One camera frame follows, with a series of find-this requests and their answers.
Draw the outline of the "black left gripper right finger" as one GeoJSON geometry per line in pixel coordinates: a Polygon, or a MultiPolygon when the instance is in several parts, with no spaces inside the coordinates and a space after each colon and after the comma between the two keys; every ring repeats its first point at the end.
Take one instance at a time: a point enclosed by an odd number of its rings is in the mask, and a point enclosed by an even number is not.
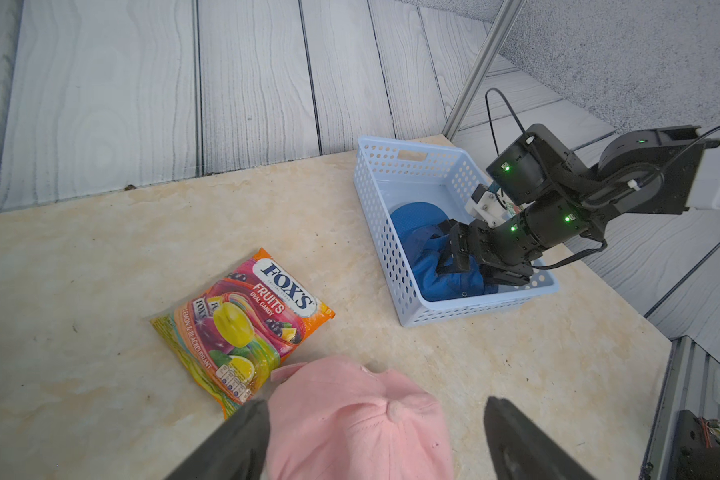
{"type": "Polygon", "coordinates": [[[510,400],[490,396],[483,422],[498,479],[594,479],[510,400]]]}

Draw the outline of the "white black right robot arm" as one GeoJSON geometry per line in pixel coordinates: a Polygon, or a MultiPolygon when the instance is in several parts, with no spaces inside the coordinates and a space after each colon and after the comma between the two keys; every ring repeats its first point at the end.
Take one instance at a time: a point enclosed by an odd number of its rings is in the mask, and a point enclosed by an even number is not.
{"type": "Polygon", "coordinates": [[[606,227],[623,214],[720,210],[720,126],[704,134],[693,125],[632,131],[588,167],[534,124],[487,173],[522,211],[497,226],[451,222],[436,272],[476,269],[488,283],[523,286],[539,269],[537,259],[573,237],[605,250],[606,227]]]}

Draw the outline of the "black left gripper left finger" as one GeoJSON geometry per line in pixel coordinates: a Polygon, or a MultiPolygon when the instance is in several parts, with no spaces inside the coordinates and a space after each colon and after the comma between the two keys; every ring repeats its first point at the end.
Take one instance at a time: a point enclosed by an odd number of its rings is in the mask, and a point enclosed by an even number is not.
{"type": "Polygon", "coordinates": [[[259,479],[270,433],[267,402],[251,400],[225,420],[166,479],[259,479]]]}

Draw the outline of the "pink baseball cap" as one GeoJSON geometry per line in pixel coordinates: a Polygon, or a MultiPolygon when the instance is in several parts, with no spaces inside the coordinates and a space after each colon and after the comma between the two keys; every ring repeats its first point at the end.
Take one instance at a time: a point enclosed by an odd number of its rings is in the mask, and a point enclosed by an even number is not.
{"type": "Polygon", "coordinates": [[[271,379],[269,478],[453,478],[443,408],[402,373],[330,356],[281,367],[271,379]]]}

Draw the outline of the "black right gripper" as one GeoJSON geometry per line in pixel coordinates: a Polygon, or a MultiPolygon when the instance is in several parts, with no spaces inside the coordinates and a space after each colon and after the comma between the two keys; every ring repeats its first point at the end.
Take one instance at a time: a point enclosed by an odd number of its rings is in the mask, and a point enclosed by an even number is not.
{"type": "Polygon", "coordinates": [[[537,235],[524,218],[507,221],[497,228],[490,228],[482,220],[464,224],[449,219],[439,228],[447,242],[436,267],[438,275],[469,273],[474,260],[488,283],[526,285],[531,281],[537,235]]]}

